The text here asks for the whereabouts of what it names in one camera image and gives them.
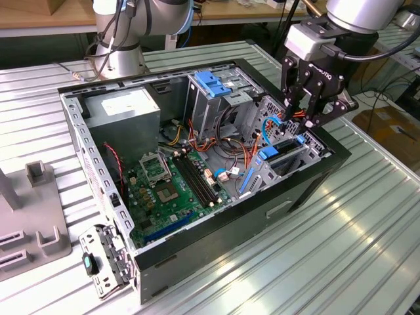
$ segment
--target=blue cable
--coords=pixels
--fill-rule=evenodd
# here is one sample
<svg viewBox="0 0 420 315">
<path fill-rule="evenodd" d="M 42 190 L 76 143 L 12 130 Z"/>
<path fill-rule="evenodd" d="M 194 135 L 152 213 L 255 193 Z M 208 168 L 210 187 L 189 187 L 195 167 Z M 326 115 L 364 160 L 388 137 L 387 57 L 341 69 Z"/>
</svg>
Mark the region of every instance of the blue cable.
<svg viewBox="0 0 420 315">
<path fill-rule="evenodd" d="M 283 123 L 283 121 L 281 121 L 277 116 L 267 117 L 263 121 L 263 123 L 262 123 L 262 137 L 264 138 L 265 142 L 267 142 L 268 145 L 271 145 L 271 142 L 270 142 L 270 140 L 268 139 L 268 136 L 267 136 L 267 132 L 265 131 L 265 125 L 267 124 L 267 121 L 269 121 L 269 120 L 273 121 L 274 123 L 276 123 L 279 126 Z"/>
<path fill-rule="evenodd" d="M 215 177 L 218 177 L 223 172 L 226 172 L 226 169 L 218 169 L 217 171 L 215 171 Z"/>
<path fill-rule="evenodd" d="M 190 40 L 190 36 L 191 36 L 191 26 L 190 26 L 190 28 L 188 28 L 188 37 L 186 38 L 186 41 L 182 44 L 181 48 L 184 48 L 185 47 L 185 45 Z"/>
<path fill-rule="evenodd" d="M 218 169 L 217 171 L 215 171 L 214 176 L 218 177 L 223 172 L 226 172 L 226 169 Z M 245 173 L 238 174 L 238 176 L 244 176 L 244 175 L 245 175 Z"/>
</svg>

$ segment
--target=red wire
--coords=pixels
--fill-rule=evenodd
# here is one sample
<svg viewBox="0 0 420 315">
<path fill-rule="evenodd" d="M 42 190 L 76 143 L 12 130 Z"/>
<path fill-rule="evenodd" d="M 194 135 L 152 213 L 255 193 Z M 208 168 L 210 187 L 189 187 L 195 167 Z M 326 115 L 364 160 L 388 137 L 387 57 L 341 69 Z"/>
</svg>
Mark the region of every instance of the red wire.
<svg viewBox="0 0 420 315">
<path fill-rule="evenodd" d="M 122 197 L 122 195 L 124 193 L 123 193 L 123 168 L 121 166 L 121 161 L 119 160 L 119 157 L 117 155 L 117 152 L 109 144 L 104 143 L 104 146 L 107 147 L 108 149 L 110 149 L 110 151 L 114 155 L 115 159 L 117 160 L 118 170 L 119 170 L 119 177 L 120 177 L 120 181 L 121 181 L 120 183 L 121 183 L 121 197 Z"/>
</svg>

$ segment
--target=ram slot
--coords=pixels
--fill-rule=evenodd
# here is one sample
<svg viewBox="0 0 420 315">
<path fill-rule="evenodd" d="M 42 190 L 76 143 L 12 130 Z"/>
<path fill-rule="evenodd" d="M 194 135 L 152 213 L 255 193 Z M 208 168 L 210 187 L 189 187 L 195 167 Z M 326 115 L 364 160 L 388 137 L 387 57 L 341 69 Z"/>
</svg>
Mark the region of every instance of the ram slot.
<svg viewBox="0 0 420 315">
<path fill-rule="evenodd" d="M 217 201 L 216 195 L 211 191 L 210 187 L 207 185 L 207 183 L 203 180 L 203 178 L 200 176 L 200 172 L 196 169 L 194 164 L 188 159 L 187 157 L 181 159 L 181 163 L 184 164 L 186 170 L 191 174 L 191 176 L 194 176 L 201 186 L 201 189 L 203 189 L 204 194 L 207 196 L 209 200 L 212 202 Z"/>
<path fill-rule="evenodd" d="M 186 181 L 188 186 L 193 191 L 194 195 L 196 195 L 196 197 L 198 198 L 198 201 L 200 202 L 201 206 L 206 208 L 209 206 L 210 202 L 213 201 L 213 199 L 210 198 L 205 191 L 205 188 L 208 188 L 208 187 L 206 183 L 204 183 L 204 180 L 200 177 L 200 174 L 194 172 L 196 168 L 192 165 L 192 163 L 191 163 L 191 166 L 183 163 L 185 159 L 188 159 L 188 158 L 187 157 L 175 158 L 173 159 L 173 163 L 175 164 L 175 166 L 181 173 L 183 179 Z"/>
</svg>

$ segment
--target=pcie slot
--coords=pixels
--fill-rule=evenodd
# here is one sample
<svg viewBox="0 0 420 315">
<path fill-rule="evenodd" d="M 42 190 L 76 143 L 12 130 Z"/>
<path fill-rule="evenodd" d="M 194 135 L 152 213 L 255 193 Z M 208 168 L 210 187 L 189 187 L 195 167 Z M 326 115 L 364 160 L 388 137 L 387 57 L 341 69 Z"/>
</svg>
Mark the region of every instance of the pcie slot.
<svg viewBox="0 0 420 315">
<path fill-rule="evenodd" d="M 161 230 L 158 230 L 150 235 L 147 235 L 144 237 L 144 241 L 150 242 L 150 241 L 154 241 L 166 234 L 169 234 L 173 231 L 175 231 L 177 228 L 180 228 L 181 226 L 184 226 L 185 224 L 188 223 L 188 221 L 190 220 L 190 218 L 194 215 L 195 213 L 192 212 L 189 215 L 186 215 L 185 217 L 183 217 L 182 219 L 178 220 L 177 222 L 172 223 L 171 225 L 166 226 L 165 228 L 162 228 Z"/>
</svg>

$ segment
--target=cardboard box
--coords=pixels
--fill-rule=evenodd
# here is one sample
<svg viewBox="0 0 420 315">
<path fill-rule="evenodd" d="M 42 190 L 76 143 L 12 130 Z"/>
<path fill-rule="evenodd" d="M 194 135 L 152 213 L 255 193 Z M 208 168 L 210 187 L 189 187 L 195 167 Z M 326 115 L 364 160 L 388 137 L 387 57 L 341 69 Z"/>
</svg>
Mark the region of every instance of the cardboard box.
<svg viewBox="0 0 420 315">
<path fill-rule="evenodd" d="M 353 118 L 353 122 L 366 132 L 370 114 L 371 110 L 365 110 Z M 375 109 L 369 136 L 412 171 L 420 169 L 420 128 L 396 108 Z"/>
<path fill-rule="evenodd" d="M 0 0 L 0 7 L 52 15 L 65 0 Z"/>
</svg>

